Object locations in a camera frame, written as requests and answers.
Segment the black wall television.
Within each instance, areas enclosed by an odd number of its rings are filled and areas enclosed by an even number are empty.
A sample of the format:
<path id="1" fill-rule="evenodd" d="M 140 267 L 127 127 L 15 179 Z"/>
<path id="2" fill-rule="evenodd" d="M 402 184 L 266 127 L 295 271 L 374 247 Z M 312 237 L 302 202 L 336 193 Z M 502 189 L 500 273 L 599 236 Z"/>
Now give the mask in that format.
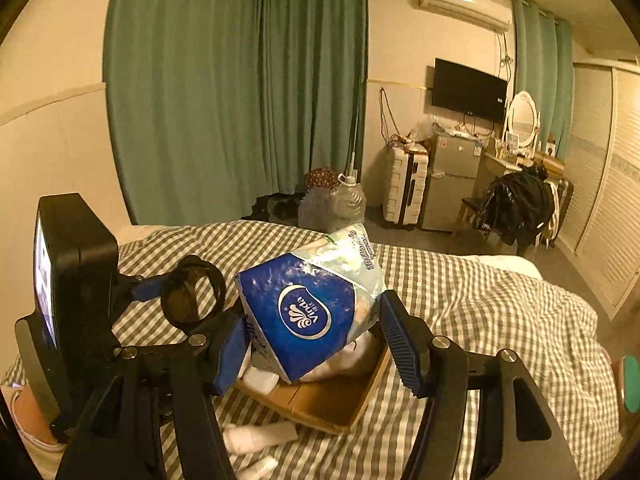
<path id="1" fill-rule="evenodd" d="M 432 105 L 502 122 L 508 82 L 475 68 L 436 58 Z"/>

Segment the white purple tube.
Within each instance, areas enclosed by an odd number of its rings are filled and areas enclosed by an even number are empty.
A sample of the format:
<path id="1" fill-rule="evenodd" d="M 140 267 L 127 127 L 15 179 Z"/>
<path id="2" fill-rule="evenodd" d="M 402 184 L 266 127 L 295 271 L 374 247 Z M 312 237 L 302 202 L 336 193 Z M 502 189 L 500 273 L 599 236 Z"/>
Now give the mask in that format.
<path id="1" fill-rule="evenodd" d="M 240 470 L 236 474 L 236 478 L 238 480 L 262 480 L 270 476 L 278 465 L 279 462 L 268 455 Z"/>

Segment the small white figurine bottle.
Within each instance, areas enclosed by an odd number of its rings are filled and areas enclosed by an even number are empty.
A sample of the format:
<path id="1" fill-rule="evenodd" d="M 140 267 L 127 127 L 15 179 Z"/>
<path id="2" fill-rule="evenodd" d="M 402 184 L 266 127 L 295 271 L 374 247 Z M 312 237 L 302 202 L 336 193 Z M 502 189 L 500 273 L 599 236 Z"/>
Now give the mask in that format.
<path id="1" fill-rule="evenodd" d="M 267 361 L 250 344 L 241 364 L 238 381 L 262 396 L 269 396 L 280 382 L 278 374 L 267 368 Z"/>

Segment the white air conditioner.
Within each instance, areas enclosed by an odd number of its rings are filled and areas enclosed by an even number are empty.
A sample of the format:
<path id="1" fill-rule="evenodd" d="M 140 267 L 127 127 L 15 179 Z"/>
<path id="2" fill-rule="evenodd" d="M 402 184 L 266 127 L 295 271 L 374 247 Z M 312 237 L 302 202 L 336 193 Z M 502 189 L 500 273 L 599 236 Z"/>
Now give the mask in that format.
<path id="1" fill-rule="evenodd" d="M 494 0 L 419 0 L 419 6 L 495 32 L 506 32 L 512 25 L 512 10 Z"/>

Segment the large green curtain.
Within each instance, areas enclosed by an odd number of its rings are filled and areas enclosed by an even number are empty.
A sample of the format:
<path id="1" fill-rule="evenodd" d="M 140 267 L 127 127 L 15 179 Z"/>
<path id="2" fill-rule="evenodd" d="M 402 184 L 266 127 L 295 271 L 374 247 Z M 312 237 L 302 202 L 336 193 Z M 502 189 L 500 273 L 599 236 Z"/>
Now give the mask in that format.
<path id="1" fill-rule="evenodd" d="M 103 76 L 131 218 L 202 224 L 360 163 L 368 0 L 110 0 Z"/>

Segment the cardboard box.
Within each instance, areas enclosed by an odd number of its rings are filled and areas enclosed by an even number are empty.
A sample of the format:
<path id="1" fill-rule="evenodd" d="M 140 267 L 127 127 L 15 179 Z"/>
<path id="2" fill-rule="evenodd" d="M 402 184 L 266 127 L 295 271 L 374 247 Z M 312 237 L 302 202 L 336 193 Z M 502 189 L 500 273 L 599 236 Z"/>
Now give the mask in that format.
<path id="1" fill-rule="evenodd" d="M 378 392 L 390 364 L 390 350 L 380 324 L 370 328 L 367 335 L 373 338 L 374 352 L 373 366 L 366 374 L 358 377 L 338 375 L 293 385 L 279 380 L 268 394 L 250 388 L 244 374 L 236 381 L 235 388 L 292 422 L 327 434 L 347 434 L 357 425 Z"/>

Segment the dressing table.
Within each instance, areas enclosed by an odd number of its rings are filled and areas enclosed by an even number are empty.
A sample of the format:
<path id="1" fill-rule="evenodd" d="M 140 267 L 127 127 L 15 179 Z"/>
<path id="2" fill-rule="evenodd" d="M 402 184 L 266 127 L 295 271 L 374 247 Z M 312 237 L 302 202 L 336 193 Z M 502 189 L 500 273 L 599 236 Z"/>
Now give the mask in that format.
<path id="1" fill-rule="evenodd" d="M 547 171 L 549 179 L 559 182 L 564 177 L 564 162 L 555 157 L 537 152 L 533 159 L 518 156 L 516 162 L 509 162 L 488 153 L 480 156 L 480 166 L 478 166 L 473 195 L 482 196 L 492 182 L 511 172 L 521 171 L 525 168 L 541 166 Z"/>

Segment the brown patterned bag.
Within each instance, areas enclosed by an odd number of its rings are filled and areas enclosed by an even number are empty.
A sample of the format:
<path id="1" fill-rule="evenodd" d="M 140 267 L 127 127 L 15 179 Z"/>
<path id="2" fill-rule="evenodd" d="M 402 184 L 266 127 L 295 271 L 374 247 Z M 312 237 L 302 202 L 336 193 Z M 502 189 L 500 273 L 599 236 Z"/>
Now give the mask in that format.
<path id="1" fill-rule="evenodd" d="M 305 176 L 305 185 L 311 188 L 334 188 L 338 183 L 338 174 L 330 167 L 310 170 Z"/>

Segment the green window curtain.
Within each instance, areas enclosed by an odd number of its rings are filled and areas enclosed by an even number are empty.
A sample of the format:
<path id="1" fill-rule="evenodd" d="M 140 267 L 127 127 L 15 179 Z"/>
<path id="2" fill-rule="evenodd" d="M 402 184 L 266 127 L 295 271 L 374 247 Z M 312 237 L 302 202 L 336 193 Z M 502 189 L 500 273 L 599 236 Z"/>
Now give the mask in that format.
<path id="1" fill-rule="evenodd" d="M 526 91 L 540 113 L 539 142 L 555 143 L 564 159 L 570 145 L 574 96 L 573 37 L 570 23 L 536 3 L 512 0 L 515 27 L 514 90 Z"/>

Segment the white oval mirror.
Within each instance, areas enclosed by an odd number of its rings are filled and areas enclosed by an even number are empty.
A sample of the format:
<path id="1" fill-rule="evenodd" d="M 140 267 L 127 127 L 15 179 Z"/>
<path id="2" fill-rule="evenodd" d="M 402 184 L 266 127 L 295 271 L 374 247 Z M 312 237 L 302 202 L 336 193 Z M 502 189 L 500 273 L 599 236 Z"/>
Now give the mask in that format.
<path id="1" fill-rule="evenodd" d="M 540 118 L 533 97 L 526 90 L 518 92 L 506 110 L 503 141 L 509 153 L 531 152 L 536 148 Z"/>

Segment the blue tissue pack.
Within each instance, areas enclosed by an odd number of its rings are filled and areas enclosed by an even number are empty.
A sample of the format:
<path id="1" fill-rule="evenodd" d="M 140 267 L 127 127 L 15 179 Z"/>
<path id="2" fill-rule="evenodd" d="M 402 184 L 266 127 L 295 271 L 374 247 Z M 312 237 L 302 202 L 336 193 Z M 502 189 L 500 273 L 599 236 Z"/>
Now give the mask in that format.
<path id="1" fill-rule="evenodd" d="M 256 351 L 288 384 L 378 322 L 384 273 L 361 223 L 236 276 Z"/>

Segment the white suitcase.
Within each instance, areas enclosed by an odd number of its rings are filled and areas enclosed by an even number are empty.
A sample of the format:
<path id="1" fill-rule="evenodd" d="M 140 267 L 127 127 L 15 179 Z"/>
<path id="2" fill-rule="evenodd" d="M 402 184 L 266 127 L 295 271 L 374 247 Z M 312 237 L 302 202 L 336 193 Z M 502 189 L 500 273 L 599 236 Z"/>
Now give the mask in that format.
<path id="1" fill-rule="evenodd" d="M 398 226 L 416 226 L 421 213 L 428 169 L 423 145 L 393 145 L 387 150 L 383 216 Z"/>

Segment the large water jug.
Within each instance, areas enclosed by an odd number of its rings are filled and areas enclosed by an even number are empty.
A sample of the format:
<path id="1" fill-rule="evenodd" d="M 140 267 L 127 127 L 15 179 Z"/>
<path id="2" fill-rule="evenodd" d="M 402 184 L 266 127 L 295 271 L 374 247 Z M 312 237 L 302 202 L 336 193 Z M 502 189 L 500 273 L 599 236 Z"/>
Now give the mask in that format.
<path id="1" fill-rule="evenodd" d="M 361 184 L 352 174 L 339 174 L 337 186 L 329 198 L 328 231 L 335 232 L 362 223 L 366 215 L 367 199 Z"/>

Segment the black clothes on chair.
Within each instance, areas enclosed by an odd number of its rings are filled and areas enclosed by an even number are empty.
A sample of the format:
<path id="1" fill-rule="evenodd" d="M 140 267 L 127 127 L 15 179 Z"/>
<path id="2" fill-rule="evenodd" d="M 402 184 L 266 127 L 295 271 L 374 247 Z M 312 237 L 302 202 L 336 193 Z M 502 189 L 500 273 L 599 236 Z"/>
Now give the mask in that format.
<path id="1" fill-rule="evenodd" d="M 547 177 L 547 170 L 531 166 L 492 182 L 480 202 L 474 228 L 496 232 L 504 244 L 515 244 L 516 254 L 524 256 L 554 213 L 553 192 Z"/>

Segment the white louvered wardrobe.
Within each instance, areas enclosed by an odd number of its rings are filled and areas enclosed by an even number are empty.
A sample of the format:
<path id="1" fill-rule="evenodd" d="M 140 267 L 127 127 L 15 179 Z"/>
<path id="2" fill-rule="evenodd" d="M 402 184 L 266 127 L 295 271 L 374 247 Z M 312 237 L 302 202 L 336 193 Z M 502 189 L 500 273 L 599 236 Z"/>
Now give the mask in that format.
<path id="1" fill-rule="evenodd" d="M 639 287 L 639 69 L 574 64 L 564 177 L 574 184 L 559 246 L 608 318 Z"/>

